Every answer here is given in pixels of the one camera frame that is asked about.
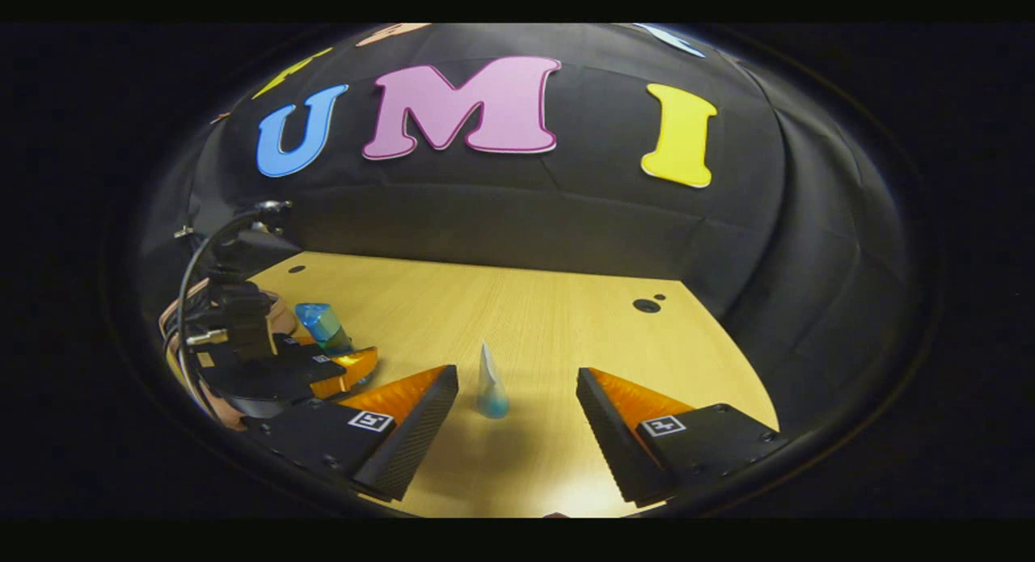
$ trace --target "letter m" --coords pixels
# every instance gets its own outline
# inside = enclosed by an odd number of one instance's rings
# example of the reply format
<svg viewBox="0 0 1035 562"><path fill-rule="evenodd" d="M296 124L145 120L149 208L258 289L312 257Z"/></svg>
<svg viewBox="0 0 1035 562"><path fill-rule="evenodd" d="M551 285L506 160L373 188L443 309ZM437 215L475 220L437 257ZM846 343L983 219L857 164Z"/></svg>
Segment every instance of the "letter m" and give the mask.
<svg viewBox="0 0 1035 562"><path fill-rule="evenodd" d="M387 160L413 152L417 141L407 134L413 117L432 148L444 150L476 109L477 128L467 145L480 152L540 153L557 146L546 130L543 94L546 77L561 68L543 57L503 57L490 62L456 89L430 65L388 72L375 82L384 89L374 139L363 148L371 160Z"/></svg>

